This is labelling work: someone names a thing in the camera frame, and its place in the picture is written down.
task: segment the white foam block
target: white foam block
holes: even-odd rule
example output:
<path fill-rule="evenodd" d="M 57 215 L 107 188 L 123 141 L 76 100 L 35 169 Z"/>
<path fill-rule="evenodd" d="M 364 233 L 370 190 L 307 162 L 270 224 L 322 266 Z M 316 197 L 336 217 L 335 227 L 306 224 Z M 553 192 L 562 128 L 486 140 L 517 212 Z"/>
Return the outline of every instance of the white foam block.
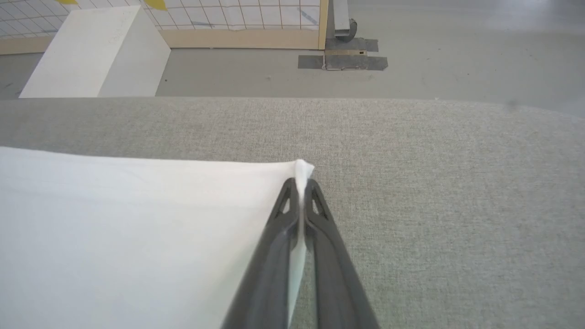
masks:
<path fill-rule="evenodd" d="M 72 11 L 20 98 L 154 96 L 170 52 L 140 6 Z"/>

